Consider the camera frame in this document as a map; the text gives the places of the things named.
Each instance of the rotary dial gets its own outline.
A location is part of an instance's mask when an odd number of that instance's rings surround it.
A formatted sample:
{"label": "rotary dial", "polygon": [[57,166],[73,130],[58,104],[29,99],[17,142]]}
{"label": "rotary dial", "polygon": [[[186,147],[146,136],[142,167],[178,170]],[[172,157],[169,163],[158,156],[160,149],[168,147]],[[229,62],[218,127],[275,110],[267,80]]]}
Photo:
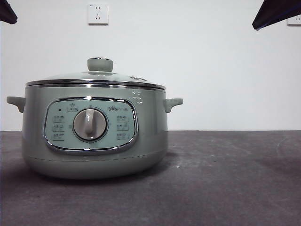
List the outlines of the rotary dial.
{"label": "rotary dial", "polygon": [[85,109],[79,112],[73,121],[77,136],[88,141],[98,139],[105,132],[106,127],[105,116],[96,109]]}

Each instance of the table surface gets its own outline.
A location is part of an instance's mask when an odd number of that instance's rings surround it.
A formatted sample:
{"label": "table surface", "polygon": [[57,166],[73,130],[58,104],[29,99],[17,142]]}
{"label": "table surface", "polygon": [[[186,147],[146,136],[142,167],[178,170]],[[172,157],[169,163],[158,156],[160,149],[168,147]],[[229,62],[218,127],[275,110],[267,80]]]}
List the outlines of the table surface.
{"label": "table surface", "polygon": [[301,131],[171,131],[166,157],[126,177],[31,171],[1,133],[3,226],[299,226]]}

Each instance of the electrical socket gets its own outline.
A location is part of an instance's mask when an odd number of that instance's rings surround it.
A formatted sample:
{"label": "electrical socket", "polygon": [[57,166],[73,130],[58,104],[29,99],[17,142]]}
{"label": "electrical socket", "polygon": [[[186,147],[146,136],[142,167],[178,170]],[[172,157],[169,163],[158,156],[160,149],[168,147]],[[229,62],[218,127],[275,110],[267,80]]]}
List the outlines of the electrical socket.
{"label": "electrical socket", "polygon": [[89,4],[88,24],[89,25],[109,24],[108,4]]}
{"label": "electrical socket", "polygon": [[301,25],[301,15],[294,16],[292,18],[287,19],[288,26],[296,26]]}

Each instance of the pot base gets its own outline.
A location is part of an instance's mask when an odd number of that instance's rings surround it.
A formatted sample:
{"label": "pot base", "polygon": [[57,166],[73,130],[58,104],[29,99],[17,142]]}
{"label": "pot base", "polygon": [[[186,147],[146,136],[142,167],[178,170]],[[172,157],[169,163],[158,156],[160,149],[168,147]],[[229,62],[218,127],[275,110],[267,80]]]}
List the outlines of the pot base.
{"label": "pot base", "polygon": [[55,178],[101,179],[143,171],[159,162],[166,150],[134,158],[103,161],[51,161],[24,155],[25,162],[36,172]]}

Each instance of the lid rim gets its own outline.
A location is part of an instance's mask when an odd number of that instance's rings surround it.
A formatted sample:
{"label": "lid rim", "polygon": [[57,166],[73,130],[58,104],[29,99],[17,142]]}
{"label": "lid rim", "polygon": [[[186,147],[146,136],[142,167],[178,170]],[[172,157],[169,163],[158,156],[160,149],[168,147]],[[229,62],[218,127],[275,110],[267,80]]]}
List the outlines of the lid rim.
{"label": "lid rim", "polygon": [[82,80],[82,79],[52,79],[52,80],[37,80],[26,83],[26,86],[48,85],[48,84],[106,84],[106,85],[128,85],[137,87],[151,87],[155,89],[165,90],[165,86],[135,81],[113,81],[113,80]]}

